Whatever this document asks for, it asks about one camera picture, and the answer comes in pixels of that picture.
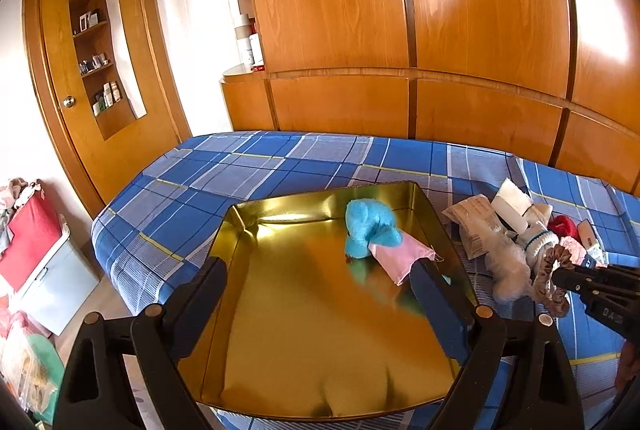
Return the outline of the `right hand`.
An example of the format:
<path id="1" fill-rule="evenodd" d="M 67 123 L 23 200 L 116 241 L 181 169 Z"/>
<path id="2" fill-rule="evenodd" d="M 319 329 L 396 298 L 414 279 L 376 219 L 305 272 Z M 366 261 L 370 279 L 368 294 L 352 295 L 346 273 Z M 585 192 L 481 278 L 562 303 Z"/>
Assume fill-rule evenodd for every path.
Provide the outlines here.
<path id="1" fill-rule="evenodd" d="M 615 389 L 618 393 L 623 392 L 628 382 L 638 375 L 639 369 L 639 349 L 634 343 L 625 341 L 622 350 L 620 350 L 620 361 L 615 378 Z"/>

